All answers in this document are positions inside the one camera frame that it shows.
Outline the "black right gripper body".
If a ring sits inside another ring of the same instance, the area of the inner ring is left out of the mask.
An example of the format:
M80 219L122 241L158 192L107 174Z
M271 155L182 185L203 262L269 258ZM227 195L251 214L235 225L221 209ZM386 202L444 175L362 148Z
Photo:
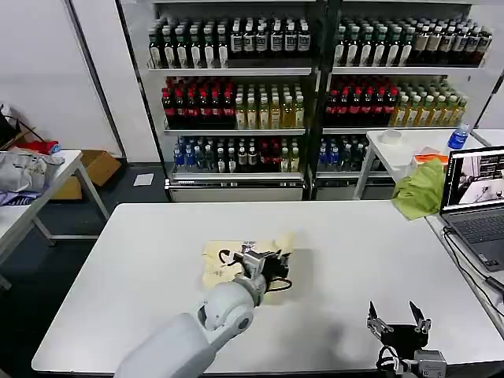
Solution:
M415 325L392 324L392 332L381 332L380 341L386 347L395 349L395 353L402 359L413 359L414 352L427 346L428 334L416 332Z

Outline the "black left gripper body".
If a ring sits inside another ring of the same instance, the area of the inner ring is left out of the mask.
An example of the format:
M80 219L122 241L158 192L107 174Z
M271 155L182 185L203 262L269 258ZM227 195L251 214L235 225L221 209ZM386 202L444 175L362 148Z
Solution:
M276 278L287 279L289 273L289 258L287 260L278 260L275 254L270 254L265 257L262 275L267 280Z

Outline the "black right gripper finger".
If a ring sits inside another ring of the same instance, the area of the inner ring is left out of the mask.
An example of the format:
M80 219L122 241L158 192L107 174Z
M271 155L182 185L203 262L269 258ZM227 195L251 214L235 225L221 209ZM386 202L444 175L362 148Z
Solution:
M421 309L417 307L412 301L409 302L409 307L413 314L414 320L417 323L414 327L414 331L416 333L427 335L431 329L432 320L430 318L425 318Z
M394 329L377 316L376 308L373 302L369 302L369 313L367 317L367 328L378 339L382 339L383 335L390 334Z

